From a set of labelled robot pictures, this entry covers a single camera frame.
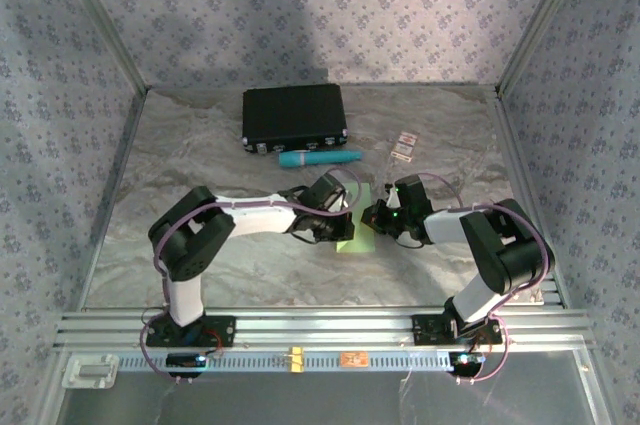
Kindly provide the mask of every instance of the orange tag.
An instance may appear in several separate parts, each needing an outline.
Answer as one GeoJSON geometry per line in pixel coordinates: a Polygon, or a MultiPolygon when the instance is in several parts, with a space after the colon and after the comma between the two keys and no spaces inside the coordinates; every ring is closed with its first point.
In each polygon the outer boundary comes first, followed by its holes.
{"type": "Polygon", "coordinates": [[[340,354],[340,366],[343,368],[368,367],[369,354],[367,352],[342,352],[340,354]]]}

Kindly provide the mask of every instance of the green sticky note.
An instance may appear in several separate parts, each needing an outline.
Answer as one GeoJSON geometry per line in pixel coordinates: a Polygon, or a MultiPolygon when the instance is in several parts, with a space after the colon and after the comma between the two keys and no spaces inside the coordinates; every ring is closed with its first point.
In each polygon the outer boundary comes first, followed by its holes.
{"type": "MultiPolygon", "coordinates": [[[[358,193],[358,184],[345,183],[344,187],[349,192],[350,196],[355,197],[358,193]]],[[[353,240],[346,242],[337,242],[336,251],[338,253],[369,253],[375,252],[376,246],[374,241],[374,232],[371,228],[367,227],[360,221],[362,219],[362,213],[365,208],[371,206],[371,185],[368,183],[362,184],[362,194],[360,200],[356,203],[353,210],[352,220],[355,225],[355,231],[353,233],[353,240]]]]}

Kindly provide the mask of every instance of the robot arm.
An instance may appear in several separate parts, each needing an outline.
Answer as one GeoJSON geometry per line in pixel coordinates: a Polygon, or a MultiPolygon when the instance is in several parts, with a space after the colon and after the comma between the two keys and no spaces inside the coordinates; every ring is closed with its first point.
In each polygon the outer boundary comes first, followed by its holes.
{"type": "Polygon", "coordinates": [[[310,230],[316,242],[351,240],[354,225],[351,213],[319,217],[304,211],[278,206],[243,207],[248,202],[293,202],[309,208],[333,211],[342,205],[345,188],[329,174],[312,185],[296,187],[268,197],[235,199],[214,196],[207,187],[197,187],[183,197],[149,230],[154,249],[169,228],[199,207],[219,202],[231,208],[211,208],[196,215],[194,225],[179,227],[160,253],[166,272],[169,315],[179,328],[187,327],[204,315],[201,298],[202,273],[210,265],[225,241],[252,233],[289,233],[310,230]]]}
{"type": "MultiPolygon", "coordinates": [[[[455,322],[451,326],[454,336],[485,321],[501,301],[545,272],[534,236],[510,214],[492,209],[434,211],[417,175],[388,185],[387,191],[388,199],[378,200],[362,217],[376,232],[395,239],[404,235],[416,244],[461,242],[471,248],[478,275],[445,304],[445,315],[455,322]]],[[[497,205],[529,222],[515,200],[497,205]]],[[[553,254],[546,243],[544,246],[551,268],[553,254]]]]}

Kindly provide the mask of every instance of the patterned wallpaper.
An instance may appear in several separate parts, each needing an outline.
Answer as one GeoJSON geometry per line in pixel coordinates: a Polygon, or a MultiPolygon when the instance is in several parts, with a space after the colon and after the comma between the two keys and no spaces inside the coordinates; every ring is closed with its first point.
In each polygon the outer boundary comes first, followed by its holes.
{"type": "Polygon", "coordinates": [[[640,423],[640,0],[566,0],[507,103],[628,423],[640,423]]]}
{"type": "Polygon", "coordinates": [[[145,82],[495,84],[540,0],[102,0],[145,82]]]}
{"type": "Polygon", "coordinates": [[[0,6],[0,424],[19,424],[82,289],[133,91],[79,0],[0,6]]]}

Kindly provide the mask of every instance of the black case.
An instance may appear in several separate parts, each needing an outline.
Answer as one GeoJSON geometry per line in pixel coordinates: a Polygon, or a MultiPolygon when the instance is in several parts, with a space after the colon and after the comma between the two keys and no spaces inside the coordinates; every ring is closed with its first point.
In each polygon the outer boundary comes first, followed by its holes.
{"type": "Polygon", "coordinates": [[[251,153],[314,150],[347,142],[335,84],[252,89],[242,97],[242,143],[251,153]]]}

